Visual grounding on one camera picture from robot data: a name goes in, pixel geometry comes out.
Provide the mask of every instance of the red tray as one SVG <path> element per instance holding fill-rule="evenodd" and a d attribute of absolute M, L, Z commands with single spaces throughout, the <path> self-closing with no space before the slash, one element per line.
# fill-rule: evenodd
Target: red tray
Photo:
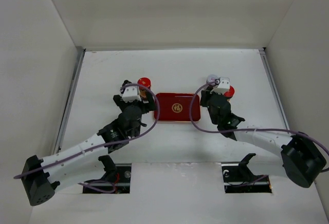
<path fill-rule="evenodd" d="M 189 108 L 194 94 L 158 93 L 156 97 L 160 104 L 160 121 L 190 121 Z M 198 121 L 200 114 L 200 99 L 196 96 L 192 106 L 192 119 Z"/>

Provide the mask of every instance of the purple cable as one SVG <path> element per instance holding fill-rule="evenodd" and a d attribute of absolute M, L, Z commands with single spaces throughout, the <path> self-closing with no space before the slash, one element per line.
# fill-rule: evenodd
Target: purple cable
<path fill-rule="evenodd" d="M 101 193 L 108 193 L 108 194 L 109 194 L 109 193 L 113 193 L 113 192 L 115 192 L 115 185 L 114 185 L 113 183 L 111 183 L 111 182 L 107 182 L 107 181 L 100 181 L 100 180 L 96 180 L 96 181 L 93 181 L 93 182 L 91 182 L 91 183 L 96 183 L 96 182 L 106 182 L 106 183 L 110 183 L 110 184 L 112 185 L 113 189 L 110 190 L 110 191 L 105 191 L 105 190 L 102 190 L 102 189 L 99 189 L 99 188 L 93 187 L 93 186 L 91 186 L 91 185 L 89 185 L 89 184 L 85 184 L 85 183 L 78 183 L 78 184 L 81 185 L 81 186 L 83 186 L 83 187 L 86 187 L 86 188 L 89 188 L 89 189 L 92 189 L 92 190 L 94 190 L 94 191 L 101 192 Z"/>
<path fill-rule="evenodd" d="M 242 186 L 248 186 L 248 185 L 252 185 L 252 184 L 255 184 L 256 182 L 266 178 L 268 175 L 263 175 L 261 177 L 259 177 L 258 179 L 252 181 L 252 182 L 248 182 L 248 183 L 245 183 L 245 184 L 239 184 L 239 185 L 235 185 L 236 187 L 242 187 Z"/>
<path fill-rule="evenodd" d="M 132 84 L 126 84 L 126 85 L 124 85 L 124 86 L 122 87 L 122 89 L 125 89 L 126 87 L 130 87 L 130 86 L 138 86 L 138 87 L 144 88 L 146 91 L 148 91 L 148 92 L 153 96 L 153 98 L 154 98 L 154 100 L 155 100 L 155 102 L 156 102 L 157 111 L 158 111 L 158 112 L 157 112 L 157 116 L 156 116 L 156 118 L 155 118 L 155 121 L 154 121 L 153 125 L 152 125 L 152 126 L 146 131 L 146 132 L 144 132 L 143 134 L 141 134 L 141 135 L 139 135 L 139 136 L 137 136 L 137 137 L 134 137 L 134 138 L 129 138 L 129 139 L 121 140 L 121 141 L 108 142 L 108 143 L 103 143 L 103 144 L 95 145 L 95 146 L 93 146 L 93 147 L 90 147 L 90 148 L 84 150 L 83 152 L 78 152 L 78 153 L 76 153 L 76 154 L 74 154 L 74 155 L 71 155 L 71 156 L 69 156 L 69 157 L 66 157 L 66 158 L 64 158 L 64 159 L 62 159 L 62 160 L 59 160 L 59 161 L 57 161 L 57 162 L 53 162 L 53 163 L 51 163 L 51 164 L 48 164 L 48 165 L 45 165 L 45 166 L 39 167 L 39 168 L 37 168 L 37 169 L 34 169 L 34 170 L 31 170 L 31 171 L 28 171 L 28 172 L 25 172 L 25 173 L 22 173 L 22 174 L 16 175 L 16 176 L 14 177 L 14 179 L 21 179 L 21 178 L 23 178 L 23 177 L 25 177 L 25 176 L 27 176 L 27 175 L 33 174 L 33 173 L 38 172 L 38 171 L 41 171 L 41 170 L 43 170 L 43 169 L 48 169 L 48 168 L 50 168 L 50 167 L 53 167 L 53 166 L 56 166 L 56 165 L 62 164 L 62 163 L 64 163 L 64 162 L 66 162 L 66 161 L 69 161 L 69 160 L 71 160 L 71 159 L 73 159 L 73 158 L 76 158 L 77 156 L 80 156 L 80 155 L 82 155 L 83 153 L 86 153 L 86 152 L 92 151 L 92 150 L 94 150 L 94 149 L 96 149 L 96 148 L 106 147 L 106 146 L 110 146 L 110 145 L 114 145 L 114 144 L 119 144 L 119 143 L 127 143 L 127 142 L 130 142 L 130 141 L 132 141 L 132 140 L 135 140 L 135 139 L 141 138 L 141 137 L 145 136 L 147 133 L 149 133 L 149 132 L 155 127 L 155 125 L 158 123 L 158 120 L 159 120 L 159 117 L 160 117 L 160 104 L 159 104 L 159 100 L 158 100 L 158 98 L 155 96 L 155 94 L 154 94 L 149 88 L 146 88 L 145 86 L 143 86 L 143 85 L 141 85 L 141 84 L 134 84 L 134 83 L 132 83 Z"/>
<path fill-rule="evenodd" d="M 250 132 L 284 132 L 284 133 L 291 133 L 291 134 L 295 134 L 295 135 L 298 135 L 300 137 L 303 137 L 303 138 L 306 138 L 306 139 L 309 139 L 311 140 L 313 143 L 315 143 L 316 145 L 318 145 L 319 147 L 321 147 L 325 152 L 326 154 L 329 156 L 329 150 L 322 144 L 320 143 L 319 141 L 317 141 L 316 139 L 312 138 L 312 137 L 309 137 L 308 135 L 306 134 L 303 134 L 303 133 L 300 133 L 300 132 L 296 132 L 294 130 L 287 130 L 287 129 L 279 129 L 279 128 L 257 128 L 257 129 L 254 129 L 254 128 L 243 128 L 243 129 L 231 129 L 231 130 L 221 130 L 221 131 L 214 131 L 214 130 L 204 130 L 200 127 L 198 127 L 196 125 L 196 123 L 193 121 L 192 119 L 192 104 L 197 96 L 197 94 L 200 92 L 200 90 L 202 90 L 204 87 L 208 86 L 208 85 L 212 85 L 212 84 L 218 84 L 219 81 L 216 80 L 216 81 L 213 81 L 213 82 L 209 82 L 207 84 L 204 84 L 203 86 L 201 86 L 194 94 L 192 100 L 191 100 L 191 103 L 190 103 L 190 109 L 189 109 L 189 116 L 190 116 L 190 121 L 192 123 L 192 125 L 194 125 L 194 127 L 198 130 L 200 130 L 201 132 L 204 132 L 204 133 L 232 133 L 232 132 L 246 132 L 246 131 L 250 131 Z M 321 172 L 324 173 L 324 172 L 327 172 L 329 171 L 329 167 L 327 167 L 326 169 L 323 169 Z"/>

